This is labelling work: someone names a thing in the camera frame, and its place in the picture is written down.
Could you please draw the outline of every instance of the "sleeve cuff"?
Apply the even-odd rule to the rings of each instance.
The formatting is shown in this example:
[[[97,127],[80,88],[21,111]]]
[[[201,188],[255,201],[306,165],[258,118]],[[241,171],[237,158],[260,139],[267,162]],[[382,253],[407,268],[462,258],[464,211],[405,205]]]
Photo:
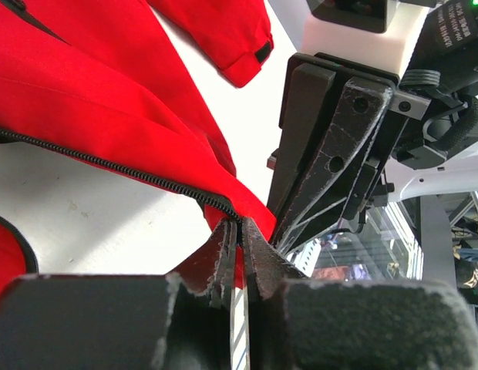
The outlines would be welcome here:
[[[269,40],[256,52],[244,54],[232,66],[222,69],[222,74],[236,87],[244,87],[260,71],[261,65],[268,59],[273,50],[273,39]]]

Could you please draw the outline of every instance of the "metal screw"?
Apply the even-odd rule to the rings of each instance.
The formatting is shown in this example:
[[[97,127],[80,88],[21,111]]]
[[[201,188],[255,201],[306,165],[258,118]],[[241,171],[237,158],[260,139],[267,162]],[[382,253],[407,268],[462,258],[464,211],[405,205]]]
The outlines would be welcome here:
[[[369,108],[369,102],[365,98],[355,98],[352,107],[357,113],[364,113]]]
[[[399,104],[400,112],[408,112],[408,111],[410,111],[411,108],[412,108],[412,106],[410,105],[409,102],[401,102]]]

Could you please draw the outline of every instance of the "jacket sleeve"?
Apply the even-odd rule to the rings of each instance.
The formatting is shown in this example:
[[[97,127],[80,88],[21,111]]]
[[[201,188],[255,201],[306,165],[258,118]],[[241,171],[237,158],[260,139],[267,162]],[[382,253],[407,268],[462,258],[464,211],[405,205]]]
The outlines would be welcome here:
[[[222,74],[242,87],[273,49],[264,0],[147,0],[191,34]]]

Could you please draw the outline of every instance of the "black fabric tab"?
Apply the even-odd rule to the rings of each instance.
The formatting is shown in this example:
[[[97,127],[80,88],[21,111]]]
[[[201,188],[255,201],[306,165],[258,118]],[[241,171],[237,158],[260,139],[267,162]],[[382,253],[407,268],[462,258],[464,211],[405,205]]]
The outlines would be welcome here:
[[[261,49],[259,49],[254,56],[256,56],[256,60],[258,63],[262,63],[266,60],[266,58],[270,55],[271,53],[271,43],[267,41],[266,44],[264,44]]]

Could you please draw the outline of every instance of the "screw hole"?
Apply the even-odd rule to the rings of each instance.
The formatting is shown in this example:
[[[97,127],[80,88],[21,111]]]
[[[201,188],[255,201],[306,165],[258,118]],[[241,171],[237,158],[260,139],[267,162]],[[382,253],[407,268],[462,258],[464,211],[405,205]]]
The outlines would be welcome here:
[[[344,168],[344,160],[339,156],[334,156],[328,162],[328,169],[331,173],[338,173]]]
[[[369,108],[369,102],[365,98],[355,98],[353,108],[357,113],[364,113]]]
[[[412,106],[410,105],[409,102],[401,102],[399,104],[400,112],[408,112],[408,111],[410,111],[411,108],[412,108]]]

